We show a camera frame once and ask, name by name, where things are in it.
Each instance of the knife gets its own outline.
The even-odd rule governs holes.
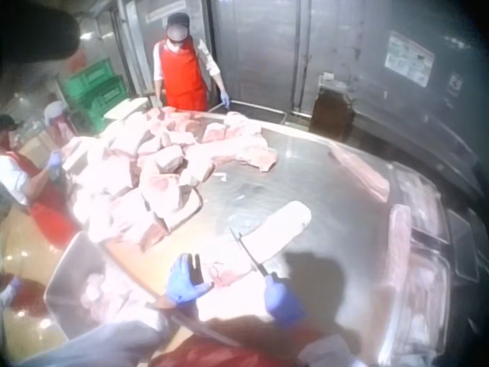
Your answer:
[[[265,267],[260,264],[258,261],[256,261],[253,257],[253,255],[248,251],[246,248],[245,244],[241,240],[241,233],[238,233],[236,235],[235,231],[233,231],[231,228],[229,228],[229,231],[231,232],[232,236],[234,237],[236,243],[238,243],[238,246],[240,247],[241,250],[246,254],[246,256],[250,259],[250,264],[253,270],[258,271],[260,274],[262,274],[264,277],[268,275],[267,271],[265,270]]]

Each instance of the hand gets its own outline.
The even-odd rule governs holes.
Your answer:
[[[306,314],[296,295],[284,283],[265,277],[265,308],[281,326],[292,326]]]
[[[18,292],[18,290],[20,289],[21,285],[22,285],[22,281],[19,278],[17,278],[17,277],[14,277],[10,281],[10,286],[12,288],[14,288],[16,292]]]
[[[192,262],[193,257],[191,254],[182,254],[171,268],[165,295],[170,298],[177,307],[186,302],[190,302],[191,300],[196,300],[210,291],[214,286],[213,283],[201,283],[199,285],[192,284],[190,279],[190,265]]]
[[[226,109],[229,109],[229,107],[231,106],[231,100],[225,90],[221,92],[221,102],[224,103]]]
[[[59,167],[61,165],[61,154],[58,151],[51,152],[49,161],[47,161],[47,168]]]

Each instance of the metal table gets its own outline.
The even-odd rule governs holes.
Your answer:
[[[203,113],[204,122],[224,116]],[[264,266],[287,276],[306,312],[325,330],[351,330],[364,346],[371,337],[371,305],[384,270],[390,205],[370,195],[329,155],[329,140],[262,122],[263,136],[278,152],[268,173],[236,162],[222,165],[199,186],[202,209],[160,244],[137,248],[107,245],[113,258],[153,293],[164,291],[167,274],[182,252],[231,240],[228,227],[246,234],[292,200],[312,212],[303,233]],[[354,151],[390,179],[386,161]]]

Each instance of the worker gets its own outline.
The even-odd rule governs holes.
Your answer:
[[[61,148],[75,136],[75,130],[68,119],[68,106],[58,100],[54,93],[50,93],[47,101],[48,104],[44,109],[44,123],[54,144]]]
[[[154,45],[154,90],[158,103],[161,92],[165,91],[169,106],[207,110],[207,86],[200,73],[200,60],[221,90],[221,101],[229,109],[231,102],[219,67],[204,41],[194,41],[189,30],[189,15],[172,14],[167,21],[167,36]]]
[[[136,366],[148,359],[170,337],[170,316],[212,289],[213,284],[194,285],[190,280],[191,254],[182,254],[171,268],[165,295],[155,306],[160,312],[143,309],[132,312],[125,323],[103,324],[58,349],[40,354],[20,364],[22,367],[61,366]],[[150,367],[217,366],[293,366],[297,360],[311,367],[361,367],[340,336],[324,336],[306,315],[296,295],[270,275],[265,278],[264,300],[267,312],[290,338],[294,360],[277,359],[237,346],[226,346],[213,339],[192,336],[173,352],[150,361]]]
[[[16,127],[11,116],[0,115],[0,184],[13,203],[29,212],[50,244],[65,249],[79,228],[70,218],[64,195],[50,180],[50,170],[61,166],[60,153],[52,152],[46,167],[37,168],[11,149],[9,134]]]

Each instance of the white shirt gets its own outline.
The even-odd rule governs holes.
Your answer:
[[[44,109],[44,123],[50,125],[50,120],[55,119],[67,109],[67,106],[61,101],[54,101]]]
[[[165,79],[163,75],[163,68],[161,67],[160,45],[161,47],[166,47],[168,50],[173,52],[178,52],[178,50],[180,49],[178,46],[172,44],[169,40],[166,40],[166,42],[165,40],[163,40],[157,42],[154,45],[154,49],[153,49],[154,81]],[[204,41],[199,40],[197,44],[194,41],[193,46],[196,50],[197,57],[205,65],[210,76],[214,76],[221,73],[221,70],[217,66],[217,63],[215,63],[214,59],[212,58],[212,55],[209,52],[209,49],[207,48],[206,43]]]
[[[29,181],[26,174],[12,158],[0,155],[0,183],[21,205],[28,205],[24,185]]]

